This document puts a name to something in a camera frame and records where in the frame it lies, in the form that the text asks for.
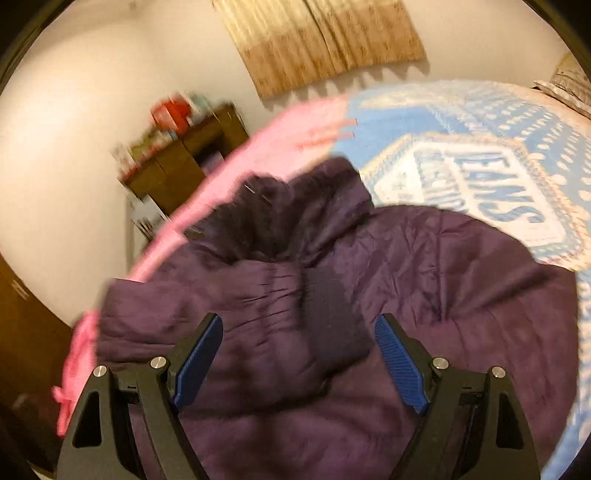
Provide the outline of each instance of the white wall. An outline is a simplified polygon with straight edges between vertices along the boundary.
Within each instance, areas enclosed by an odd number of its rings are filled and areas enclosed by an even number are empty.
[[[427,51],[427,62],[378,66],[261,102],[211,0],[156,0],[143,12],[161,57],[187,89],[230,99],[254,131],[290,105],[379,83],[486,79],[531,86],[548,79],[567,51],[522,0],[403,0]]]
[[[160,97],[194,89],[231,100],[254,131],[296,101],[377,83],[530,85],[566,51],[522,0],[405,0],[427,62],[353,72],[263,103],[211,0],[142,0],[133,15],[124,0],[82,3],[93,9],[52,24],[0,96],[0,251],[67,323],[125,274],[125,191],[109,150],[144,129]]]
[[[125,190],[110,149],[177,84],[136,17],[44,34],[0,96],[0,251],[66,323],[125,275]]]

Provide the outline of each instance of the wooden door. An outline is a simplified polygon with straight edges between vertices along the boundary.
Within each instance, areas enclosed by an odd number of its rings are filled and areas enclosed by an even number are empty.
[[[0,420],[33,464],[57,464],[59,385],[72,330],[46,308],[0,255]]]

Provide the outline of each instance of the blue blanket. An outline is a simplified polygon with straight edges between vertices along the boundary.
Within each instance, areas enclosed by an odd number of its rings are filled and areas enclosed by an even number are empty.
[[[558,479],[591,432],[591,121],[540,92],[459,80],[362,92],[348,115],[355,137],[332,153],[358,168],[376,205],[464,212],[577,272],[579,394],[543,470]]]

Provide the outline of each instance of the blue gripper pad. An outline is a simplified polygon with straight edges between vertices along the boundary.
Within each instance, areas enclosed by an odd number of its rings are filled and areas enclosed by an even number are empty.
[[[177,389],[173,404],[178,411],[195,400],[205,375],[222,343],[223,324],[216,315],[177,375]]]
[[[375,340],[399,395],[406,405],[421,415],[427,409],[429,401],[417,366],[384,315],[376,319],[374,331]]]

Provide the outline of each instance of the metal screw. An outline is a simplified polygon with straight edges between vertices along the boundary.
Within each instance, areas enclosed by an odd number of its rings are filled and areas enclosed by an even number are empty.
[[[166,365],[166,359],[163,356],[156,356],[150,360],[152,368],[162,368],[164,365]]]
[[[107,373],[107,367],[104,365],[99,365],[92,371],[92,374],[98,378],[102,377],[105,373]]]
[[[505,378],[505,369],[503,367],[492,367],[492,375],[497,378]]]
[[[449,367],[449,362],[442,356],[437,356],[433,359],[433,366],[438,370],[445,370]]]

